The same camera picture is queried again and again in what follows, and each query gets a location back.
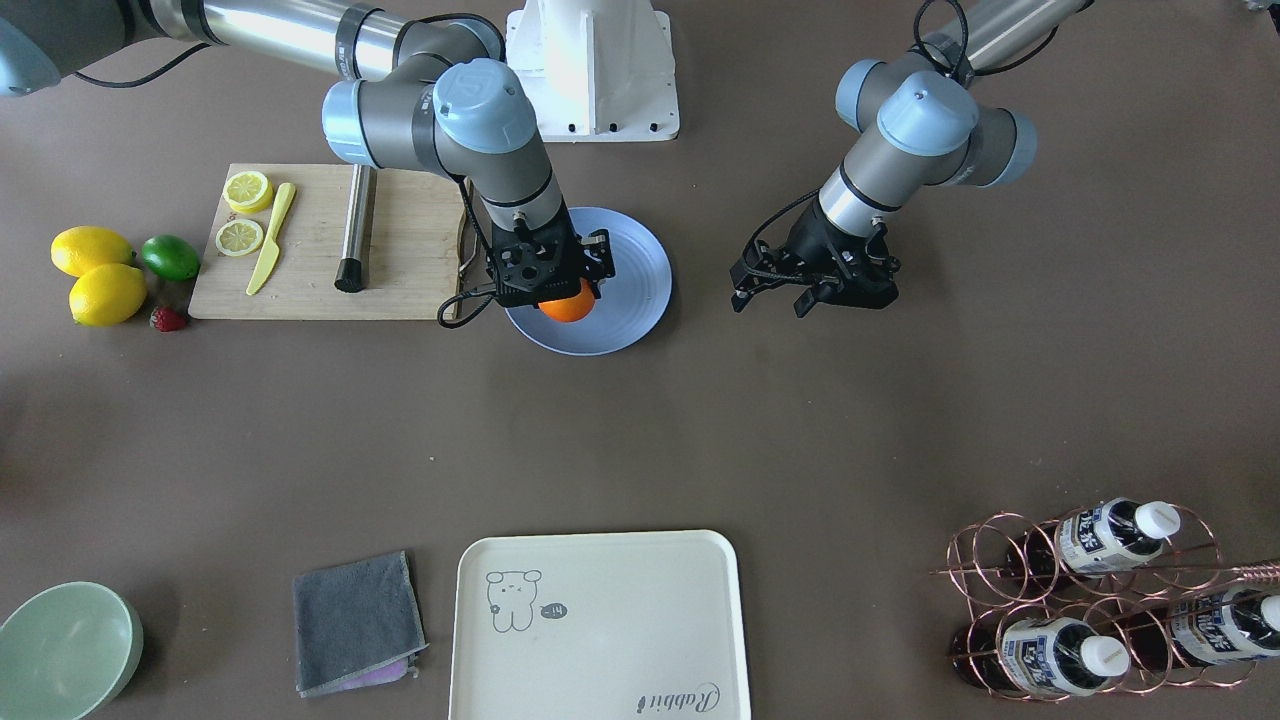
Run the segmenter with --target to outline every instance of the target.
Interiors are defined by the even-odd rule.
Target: brown table surface
[[[966,610],[928,575],[997,510],[1117,495],[1197,510],[1233,561],[1280,555],[1280,38],[1240,5],[1100,3],[980,82],[1034,120],[1036,167],[918,193],[891,224],[888,310],[796,320],[792,291],[735,315],[728,268],[855,141],[836,83],[896,58],[916,4],[655,3],[680,137],[550,146],[571,205],[632,215],[675,269],[658,328],[599,359],[541,350],[497,307],[454,332],[77,327],[54,234],[201,242],[228,164],[335,161],[334,78],[215,49],[137,90],[6,99],[0,616],[73,579],[136,605],[147,650],[102,720],[444,717],[471,542],[712,528],[739,552],[756,717],[1267,716],[1280,664],[1234,692],[996,703],[947,666]],[[93,72],[138,77],[179,49]],[[399,548],[422,676],[300,700],[293,577]]]

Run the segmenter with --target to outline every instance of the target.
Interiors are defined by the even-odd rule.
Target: light blue joint cover
[[[863,85],[867,83],[867,76],[872,74],[872,69],[881,64],[883,64],[881,60],[858,60],[845,70],[845,77],[840,78],[840,85],[836,86],[836,114],[858,132],[863,132],[858,126],[858,101],[863,96]]]
[[[1039,146],[1039,135],[1036,132],[1036,126],[1020,113],[1012,110],[1005,111],[1009,113],[1009,117],[1014,118],[1014,132],[1016,133],[1014,136],[1014,151],[1009,155],[1009,164],[1005,165],[1000,177],[982,187],[1014,182],[1023,177],[1023,173],[1036,161],[1036,150]]]
[[[333,154],[352,165],[376,168],[365,131],[360,124],[360,85],[362,79],[342,81],[329,88],[320,110],[320,124]]]
[[[936,158],[969,138],[978,124],[978,102],[955,81],[920,70],[908,76],[881,105],[876,124],[899,150]]]
[[[444,70],[431,90],[431,104],[440,129],[476,152],[520,150],[538,132],[520,78],[498,60],[480,58]]]
[[[480,20],[471,20],[466,18],[461,20],[453,20],[452,24],[462,26],[470,29],[471,35],[475,35],[477,38],[480,38],[480,44],[484,45],[485,53],[488,53],[489,56],[493,58],[494,60],[499,59],[498,55],[502,54],[502,38],[494,35],[492,27]]]
[[[61,79],[49,55],[27,33],[0,18],[0,96],[22,97]]]

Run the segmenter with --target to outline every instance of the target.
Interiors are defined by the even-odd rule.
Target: green bowl
[[[142,655],[138,614],[97,583],[67,583],[0,625],[0,719],[77,720],[129,682]]]

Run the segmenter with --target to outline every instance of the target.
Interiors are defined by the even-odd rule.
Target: white bottle cap
[[[1280,594],[1262,598],[1262,621],[1280,630]]]
[[[1183,518],[1178,514],[1178,509],[1158,500],[1139,505],[1133,519],[1138,523],[1142,534],[1155,539],[1165,539],[1183,527]]]
[[[1119,678],[1129,671],[1129,651],[1115,638],[1084,638],[1080,643],[1080,660],[1089,673],[1101,678]]]

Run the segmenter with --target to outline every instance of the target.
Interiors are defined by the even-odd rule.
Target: cartoon bear drawing
[[[538,598],[538,580],[541,579],[540,570],[508,570],[485,575],[494,630],[520,633],[534,624],[534,600]]]

